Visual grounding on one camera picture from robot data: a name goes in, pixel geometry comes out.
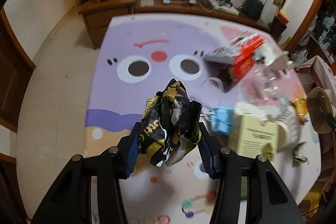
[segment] plastic bag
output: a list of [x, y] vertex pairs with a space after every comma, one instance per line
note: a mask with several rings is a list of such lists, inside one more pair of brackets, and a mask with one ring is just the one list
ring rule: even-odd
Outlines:
[[179, 162], [201, 139], [198, 122], [202, 105], [190, 102], [183, 84], [170, 80], [163, 92], [146, 102], [142, 116], [139, 152], [154, 166]]

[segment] yellow box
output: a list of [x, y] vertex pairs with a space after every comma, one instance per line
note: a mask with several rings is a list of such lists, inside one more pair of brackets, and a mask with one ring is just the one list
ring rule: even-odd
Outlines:
[[255, 158], [262, 154], [274, 161], [278, 132], [279, 125], [274, 122], [263, 124], [259, 117], [253, 115], [235, 115], [228, 147], [244, 157]]

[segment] tv stand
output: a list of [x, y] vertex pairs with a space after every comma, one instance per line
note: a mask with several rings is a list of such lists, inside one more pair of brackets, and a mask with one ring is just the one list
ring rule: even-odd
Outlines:
[[153, 0], [153, 6], [141, 6], [141, 0], [136, 0], [135, 3], [135, 13], [179, 13], [179, 14], [189, 14], [189, 15], [199, 15], [207, 17], [215, 17], [219, 19], [224, 19], [239, 24], [243, 24], [258, 30], [270, 33], [270, 27], [266, 25], [261, 19], [255, 20], [249, 18], [241, 10], [239, 10], [239, 15], [231, 15], [225, 12], [219, 12], [214, 10], [211, 13], [204, 11], [199, 5], [189, 5], [188, 3], [182, 4], [163, 4], [163, 0]]

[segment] tiled floor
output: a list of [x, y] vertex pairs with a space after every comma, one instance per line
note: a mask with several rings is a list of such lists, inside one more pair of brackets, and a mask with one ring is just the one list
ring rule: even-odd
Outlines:
[[83, 152], [84, 119], [99, 51], [71, 15], [41, 56], [22, 104], [17, 177], [31, 218], [70, 157]]

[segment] blue package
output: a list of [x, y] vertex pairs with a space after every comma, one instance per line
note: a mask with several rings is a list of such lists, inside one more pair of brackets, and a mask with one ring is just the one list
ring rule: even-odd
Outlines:
[[211, 132], [228, 137], [231, 133], [232, 120], [235, 109], [232, 107], [220, 106], [212, 109], [211, 112]]

